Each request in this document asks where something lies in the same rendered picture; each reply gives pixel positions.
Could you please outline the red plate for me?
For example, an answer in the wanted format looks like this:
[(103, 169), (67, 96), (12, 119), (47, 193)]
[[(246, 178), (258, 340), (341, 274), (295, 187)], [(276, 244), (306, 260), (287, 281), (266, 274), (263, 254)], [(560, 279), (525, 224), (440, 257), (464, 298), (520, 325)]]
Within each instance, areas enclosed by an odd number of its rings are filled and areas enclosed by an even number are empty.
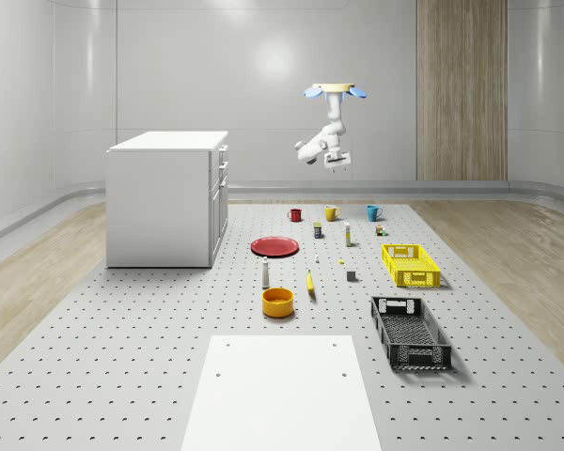
[(299, 244), (286, 237), (263, 237), (251, 243), (251, 251), (263, 257), (288, 257), (299, 251)]

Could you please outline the yellow bowl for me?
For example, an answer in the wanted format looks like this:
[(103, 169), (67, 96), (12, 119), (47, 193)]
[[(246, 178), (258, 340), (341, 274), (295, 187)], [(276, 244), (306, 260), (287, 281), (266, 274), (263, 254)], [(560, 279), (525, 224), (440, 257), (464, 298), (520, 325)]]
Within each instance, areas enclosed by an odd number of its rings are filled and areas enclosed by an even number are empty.
[(262, 312), (271, 318), (284, 318), (294, 311), (293, 293), (287, 288), (268, 288), (262, 292)]

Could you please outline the dark grey basket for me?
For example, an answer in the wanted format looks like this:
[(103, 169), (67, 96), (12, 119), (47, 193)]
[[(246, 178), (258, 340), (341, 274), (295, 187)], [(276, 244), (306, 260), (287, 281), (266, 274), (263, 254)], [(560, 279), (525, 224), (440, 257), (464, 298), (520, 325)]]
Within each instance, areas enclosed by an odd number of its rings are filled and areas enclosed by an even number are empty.
[(451, 344), (421, 299), (372, 296), (370, 314), (392, 367), (451, 367)]

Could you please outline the white cabinet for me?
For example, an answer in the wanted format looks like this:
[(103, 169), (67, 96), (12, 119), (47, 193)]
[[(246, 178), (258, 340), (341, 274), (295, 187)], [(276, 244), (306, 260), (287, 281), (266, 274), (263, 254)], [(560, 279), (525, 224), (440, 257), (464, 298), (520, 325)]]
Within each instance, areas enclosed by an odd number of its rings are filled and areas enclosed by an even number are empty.
[(107, 266), (212, 266), (227, 228), (227, 136), (145, 132), (107, 151)]

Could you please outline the drone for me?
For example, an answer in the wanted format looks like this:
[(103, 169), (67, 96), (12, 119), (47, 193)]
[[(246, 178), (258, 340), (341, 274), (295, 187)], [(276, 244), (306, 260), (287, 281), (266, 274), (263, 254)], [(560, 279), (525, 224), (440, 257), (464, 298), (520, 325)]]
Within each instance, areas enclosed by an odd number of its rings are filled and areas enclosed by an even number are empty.
[(364, 99), (367, 93), (355, 86), (355, 84), (314, 84), (312, 87), (304, 91), (304, 95), (308, 98), (315, 98), (320, 96), (321, 93), (348, 93), (352, 96)]

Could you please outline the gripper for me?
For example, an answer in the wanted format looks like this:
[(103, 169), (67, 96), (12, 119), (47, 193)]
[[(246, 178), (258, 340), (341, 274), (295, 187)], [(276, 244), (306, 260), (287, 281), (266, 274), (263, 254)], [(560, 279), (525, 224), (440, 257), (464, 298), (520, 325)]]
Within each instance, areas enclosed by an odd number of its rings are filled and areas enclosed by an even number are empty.
[(324, 167), (335, 173), (338, 169), (346, 170), (345, 166), (350, 164), (351, 154), (349, 152), (328, 151), (323, 156)]

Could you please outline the white board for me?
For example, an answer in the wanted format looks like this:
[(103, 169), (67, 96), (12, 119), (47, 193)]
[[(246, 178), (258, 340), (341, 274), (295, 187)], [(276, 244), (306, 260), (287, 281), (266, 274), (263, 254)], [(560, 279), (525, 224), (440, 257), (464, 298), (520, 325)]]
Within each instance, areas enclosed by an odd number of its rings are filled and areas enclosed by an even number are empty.
[(381, 451), (348, 335), (215, 335), (181, 451)]

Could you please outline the yellow basket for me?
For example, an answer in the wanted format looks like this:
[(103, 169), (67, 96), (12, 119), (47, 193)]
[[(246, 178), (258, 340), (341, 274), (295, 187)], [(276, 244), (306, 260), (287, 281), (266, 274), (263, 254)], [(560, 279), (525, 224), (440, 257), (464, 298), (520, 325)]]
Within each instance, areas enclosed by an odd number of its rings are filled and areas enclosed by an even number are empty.
[(382, 260), (398, 287), (440, 286), (440, 269), (419, 244), (383, 244)]

